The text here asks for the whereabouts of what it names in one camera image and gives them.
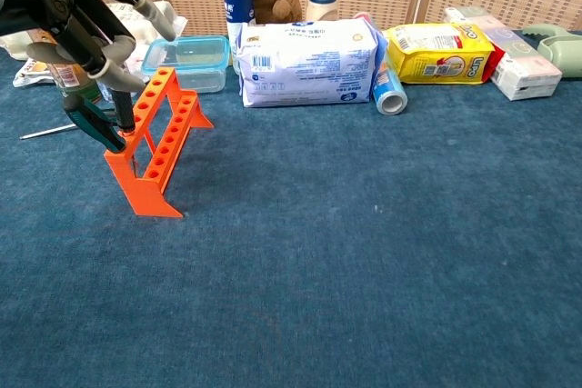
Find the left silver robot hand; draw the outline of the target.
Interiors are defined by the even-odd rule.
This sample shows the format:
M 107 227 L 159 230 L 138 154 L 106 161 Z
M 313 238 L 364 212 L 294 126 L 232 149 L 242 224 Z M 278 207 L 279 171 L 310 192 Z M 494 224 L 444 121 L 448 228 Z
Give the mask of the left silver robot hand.
M 167 41 L 176 39 L 172 23 L 152 0 L 116 0 L 131 5 Z M 34 29 L 49 33 L 55 43 L 34 44 L 29 57 L 48 64 L 77 64 L 108 88 L 128 93 L 144 89 L 142 79 L 125 69 L 135 39 L 104 0 L 1 0 L 1 33 Z

